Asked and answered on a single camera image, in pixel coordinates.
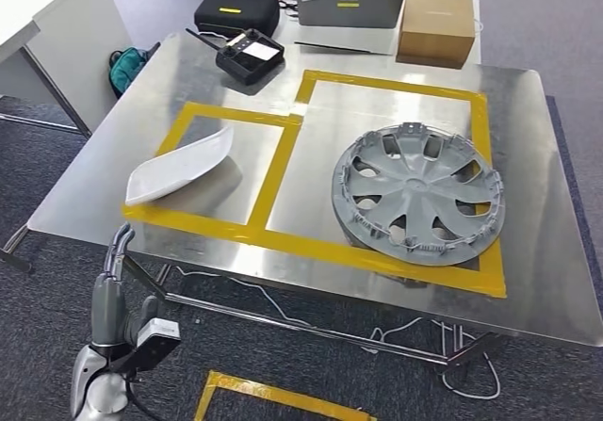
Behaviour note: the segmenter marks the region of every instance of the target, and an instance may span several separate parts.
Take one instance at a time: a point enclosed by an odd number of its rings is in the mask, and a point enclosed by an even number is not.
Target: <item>metal table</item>
[[[28,226],[48,235],[107,244],[124,221],[121,205],[130,173],[152,157],[187,101],[287,115],[297,108],[294,99],[306,69],[482,91],[488,99],[494,166],[505,184],[507,207],[500,247],[506,298],[437,284],[406,284],[358,268],[149,224],[134,224],[137,235],[130,249],[169,263],[210,267],[259,283],[394,305],[494,333],[483,337],[478,348],[500,333],[603,345],[603,323],[537,73],[486,66],[454,71],[401,65],[392,57],[324,52],[288,47],[286,66],[256,92],[238,86],[218,70],[213,52],[193,37],[170,36],[86,143]],[[423,121],[466,135],[469,110],[467,103],[462,101],[319,82],[268,225],[344,243],[330,198],[332,170],[344,149],[366,130],[403,121]],[[183,141],[214,132],[220,127],[216,122],[197,118]],[[235,127],[232,150],[223,165],[160,203],[245,223],[280,132],[258,124],[237,123]],[[132,259],[127,264],[165,300],[433,363],[451,363],[451,357],[169,294],[162,286],[165,272],[153,280]]]

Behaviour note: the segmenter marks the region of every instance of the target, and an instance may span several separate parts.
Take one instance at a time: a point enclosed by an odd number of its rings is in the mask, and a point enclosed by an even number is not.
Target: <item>yellow tape square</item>
[[[247,381],[238,377],[227,376],[215,371],[209,371],[208,380],[203,388],[202,396],[199,398],[199,404],[197,406],[197,412],[195,414],[195,421],[203,421],[205,419],[209,407],[209,403],[211,401],[211,397],[214,395],[216,388],[223,388],[243,395],[259,397],[341,421],[377,421],[377,418],[371,416],[368,413],[334,404],[333,402],[282,390],[280,388],[264,385],[256,381]]]
[[[474,146],[488,164],[492,164],[486,96],[483,93],[355,75],[306,71],[303,73],[295,102],[298,105],[309,104],[318,81],[374,89],[391,89],[468,101],[471,106],[472,139]],[[217,105],[186,103],[178,114],[178,117],[156,154],[165,154],[175,149],[190,125],[192,118],[196,115],[280,126],[283,129],[249,220],[246,224],[239,224],[220,219],[211,219],[162,208],[152,203],[137,206],[125,205],[122,207],[122,212],[126,219],[143,221],[152,225],[217,239],[231,240],[269,250],[282,251],[347,267],[358,267],[395,277],[441,284],[497,298],[506,297],[500,239],[497,239],[488,249],[479,255],[478,270],[470,270],[455,266],[417,266],[405,263],[378,251],[266,230],[266,224],[268,222],[281,182],[285,176],[291,155],[293,153],[293,148],[300,129],[303,127],[303,116],[297,114],[278,116]]]

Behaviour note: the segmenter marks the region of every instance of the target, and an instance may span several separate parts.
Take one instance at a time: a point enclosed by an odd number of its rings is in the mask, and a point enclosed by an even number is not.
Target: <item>gray carpet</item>
[[[146,47],[190,21],[201,0],[116,0],[137,45]],[[603,157],[599,146],[601,104],[596,74],[603,69],[597,36],[601,22],[592,20],[601,0],[482,0],[485,63],[532,67],[554,94],[555,129],[583,231],[589,261],[603,256]],[[151,10],[152,16],[144,11]],[[588,18],[584,25],[582,18]],[[22,106],[0,100],[0,111],[23,114]],[[47,121],[60,115],[35,109]],[[0,121],[0,242],[26,221],[82,145],[77,136]],[[560,136],[565,131],[565,139]],[[574,171],[568,166],[568,156]],[[582,194],[583,208],[578,195]],[[94,278],[104,251],[82,244],[29,235],[18,255],[32,261],[29,276],[0,263],[0,419],[68,419],[70,370],[78,350],[89,339],[89,305]],[[599,295],[600,274],[593,269]],[[252,288],[223,279],[172,274],[168,283],[189,295],[275,315]],[[127,279],[130,306],[146,292]],[[369,334],[375,325],[393,328],[409,315],[373,305],[316,299],[288,291],[269,292],[291,316],[324,327]],[[192,420],[209,369],[260,381],[363,410],[385,420],[580,419],[603,417],[603,353],[552,347],[540,341],[509,340],[493,354],[503,393],[491,402],[467,400],[443,388],[427,364],[358,348],[303,333],[285,332],[226,316],[183,307],[167,317],[180,322],[183,344],[156,370],[143,376],[140,398],[166,420]],[[392,335],[417,346],[438,344],[428,323]],[[492,381],[482,362],[452,377],[469,392],[487,394]],[[238,419],[320,419],[258,399],[218,391],[207,417]],[[147,419],[130,409],[126,419]]]

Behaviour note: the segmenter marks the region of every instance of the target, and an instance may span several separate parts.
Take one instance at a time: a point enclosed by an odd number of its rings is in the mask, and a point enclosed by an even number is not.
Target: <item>robotic hand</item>
[[[180,344],[178,323],[157,317],[158,300],[150,296],[138,316],[128,313],[122,286],[125,253],[134,232],[126,223],[115,233],[92,292],[92,343],[73,367],[71,415],[75,421],[119,421],[131,400],[137,372],[155,368]]]

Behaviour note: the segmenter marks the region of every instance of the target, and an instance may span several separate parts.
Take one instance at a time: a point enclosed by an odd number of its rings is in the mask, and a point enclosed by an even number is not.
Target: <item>cardboard box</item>
[[[473,0],[405,0],[396,61],[460,69],[474,40]]]

